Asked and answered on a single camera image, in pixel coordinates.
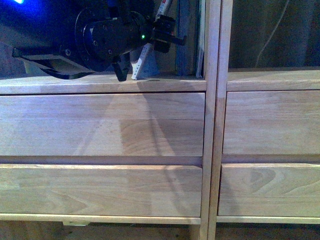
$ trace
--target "drawer front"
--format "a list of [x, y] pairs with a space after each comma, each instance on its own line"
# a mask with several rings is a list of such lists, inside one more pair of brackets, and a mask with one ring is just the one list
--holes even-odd
[[0, 213], [199, 217], [202, 169], [0, 165]]
[[203, 154], [205, 94], [0, 96], [0, 156]]
[[229, 92], [225, 155], [319, 155], [320, 91]]
[[219, 216], [320, 217], [320, 164], [223, 164]]

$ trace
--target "screw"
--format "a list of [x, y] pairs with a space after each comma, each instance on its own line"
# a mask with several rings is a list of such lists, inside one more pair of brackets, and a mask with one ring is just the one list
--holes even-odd
[[65, 55], [67, 55], [67, 56], [71, 55], [71, 51], [69, 49], [66, 49], [64, 52], [65, 52]]

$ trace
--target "wooden shelf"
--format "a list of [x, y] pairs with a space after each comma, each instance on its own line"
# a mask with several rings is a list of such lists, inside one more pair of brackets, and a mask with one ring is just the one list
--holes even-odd
[[247, 70], [228, 73], [228, 92], [319, 89], [320, 70]]
[[20, 94], [83, 94], [83, 93], [143, 93], [143, 92], [203, 92], [207, 82], [195, 76], [162, 74], [143, 80], [119, 82], [113, 74], [90, 75], [75, 80], [51, 76], [0, 79], [0, 95]]

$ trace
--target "measuring tape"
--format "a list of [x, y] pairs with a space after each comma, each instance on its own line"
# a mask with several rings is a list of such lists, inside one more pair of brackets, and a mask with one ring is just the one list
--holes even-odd
[[[161, 0], [160, 7], [155, 16], [155, 20], [160, 18], [160, 15], [165, 15], [169, 11], [171, 3], [172, 3], [172, 0]], [[132, 77], [131, 77], [132, 79], [137, 80], [146, 62], [147, 56], [153, 51], [153, 49], [154, 49], [154, 45], [151, 43], [147, 43], [146, 45], [144, 45], [137, 63], [135, 63], [133, 66]]]

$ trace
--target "wood grain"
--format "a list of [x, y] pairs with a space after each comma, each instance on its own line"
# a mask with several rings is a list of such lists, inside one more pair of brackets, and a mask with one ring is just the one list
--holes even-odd
[[205, 94], [0, 96], [0, 156], [203, 154]]
[[218, 214], [320, 218], [320, 165], [223, 164]]
[[218, 223], [320, 224], [320, 217], [290, 216], [217, 216]]
[[320, 91], [229, 92], [225, 155], [319, 155]]
[[320, 70], [229, 72], [227, 90], [320, 90]]
[[51, 76], [0, 79], [0, 95], [20, 94], [84, 94], [84, 93], [141, 93], [205, 91], [207, 82], [195, 77], [176, 77], [165, 74], [144, 80], [119, 82], [115, 75], [91, 75], [76, 80]]
[[220, 34], [220, 9], [220, 0], [205, 1], [204, 78], [207, 81], [207, 90], [205, 93], [205, 126], [202, 160], [203, 175], [201, 225], [199, 227], [193, 227], [190, 230], [191, 240], [208, 239], [211, 168]]
[[208, 240], [214, 240], [216, 236], [216, 223], [218, 211], [218, 197], [220, 187], [220, 169], [222, 159], [222, 145], [225, 127], [225, 106], [227, 95], [229, 47], [231, 34], [231, 20], [233, 0], [214, 1], [220, 2], [219, 44], [217, 63], [217, 82], [215, 99], [215, 117], [213, 130], [212, 167], [210, 181]]
[[199, 217], [202, 169], [145, 165], [0, 165], [0, 212]]
[[100, 215], [67, 215], [67, 214], [26, 214], [0, 213], [0, 221], [51, 221], [51, 222], [90, 222], [113, 224], [182, 224], [196, 225], [200, 217], [169, 216], [100, 216]]

